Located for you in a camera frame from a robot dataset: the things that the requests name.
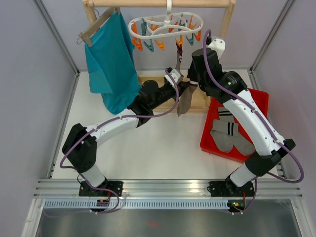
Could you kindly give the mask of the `beige sock maroon striped cuff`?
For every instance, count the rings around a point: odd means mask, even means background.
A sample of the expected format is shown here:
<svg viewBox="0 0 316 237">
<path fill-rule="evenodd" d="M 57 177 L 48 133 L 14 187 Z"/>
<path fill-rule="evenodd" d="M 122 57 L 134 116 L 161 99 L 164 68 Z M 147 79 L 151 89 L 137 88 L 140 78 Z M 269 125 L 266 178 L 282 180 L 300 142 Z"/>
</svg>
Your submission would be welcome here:
<svg viewBox="0 0 316 237">
<path fill-rule="evenodd" d="M 182 44 L 176 43 L 176 47 L 177 47 L 177 61 L 176 61 L 175 69 L 178 71 L 181 71 L 181 62 L 182 62 L 182 55 L 183 55 Z"/>
</svg>

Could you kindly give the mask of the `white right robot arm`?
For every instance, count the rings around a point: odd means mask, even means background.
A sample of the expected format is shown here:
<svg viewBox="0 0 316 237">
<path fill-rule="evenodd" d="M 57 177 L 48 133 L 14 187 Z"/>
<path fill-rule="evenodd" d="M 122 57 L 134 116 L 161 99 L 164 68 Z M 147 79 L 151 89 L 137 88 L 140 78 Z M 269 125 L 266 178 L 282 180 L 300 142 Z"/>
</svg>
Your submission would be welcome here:
<svg viewBox="0 0 316 237">
<path fill-rule="evenodd" d="M 283 138 L 262 114 L 242 77 L 222 70 L 215 50 L 198 49 L 192 53 L 188 78 L 237 119 L 254 145 L 254 154 L 225 180 L 230 195 L 237 195 L 252 179 L 267 174 L 295 148 L 295 142 Z"/>
</svg>

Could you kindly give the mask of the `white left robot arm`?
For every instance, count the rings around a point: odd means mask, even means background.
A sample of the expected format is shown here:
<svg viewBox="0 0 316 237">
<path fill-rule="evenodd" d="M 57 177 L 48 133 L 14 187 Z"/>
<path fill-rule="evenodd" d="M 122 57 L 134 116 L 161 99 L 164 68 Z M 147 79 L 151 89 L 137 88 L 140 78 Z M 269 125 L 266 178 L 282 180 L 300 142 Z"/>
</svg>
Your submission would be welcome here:
<svg viewBox="0 0 316 237">
<path fill-rule="evenodd" d="M 162 87 L 154 80 L 143 83 L 133 102 L 115 117 L 90 127 L 75 124 L 63 145 L 63 159 L 67 159 L 85 180 L 80 185 L 80 196 L 113 197 L 121 191 L 109 184 L 96 165 L 97 148 L 125 131 L 138 128 L 154 117 L 153 110 L 169 99 L 176 101 L 189 87 L 188 81 L 177 84 L 164 81 Z"/>
</svg>

